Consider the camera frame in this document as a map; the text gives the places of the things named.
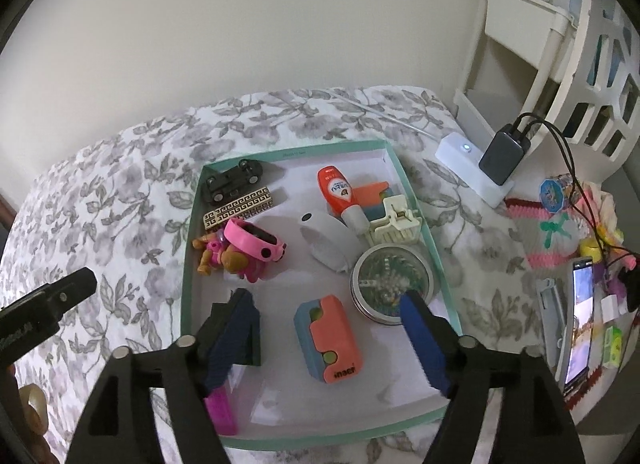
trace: white plastic clip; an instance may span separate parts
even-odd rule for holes
[[[382,200],[385,216],[371,222],[366,234],[370,245],[379,243],[416,243],[420,238],[422,218],[409,209],[404,195],[394,195]]]

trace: white wall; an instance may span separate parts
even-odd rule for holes
[[[498,42],[482,36],[468,88],[503,95],[522,107],[537,73],[524,59]]]
[[[0,193],[229,95],[416,84],[450,103],[477,0],[34,0],[0,55]]]

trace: tape roll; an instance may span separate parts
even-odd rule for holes
[[[299,225],[311,256],[335,272],[350,272],[365,250],[353,231],[322,211],[305,213]]]
[[[36,435],[44,435],[49,430],[47,397],[37,384],[27,384],[18,390],[24,417],[30,430]]]

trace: orange bottle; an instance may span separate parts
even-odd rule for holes
[[[348,228],[357,235],[363,235],[369,230],[369,220],[358,205],[353,188],[337,167],[322,168],[318,172],[318,185],[322,196]]]

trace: black toy car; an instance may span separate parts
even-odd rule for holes
[[[262,177],[257,160],[242,159],[238,166],[210,176],[202,186],[203,200],[214,207],[229,203],[250,191]]]

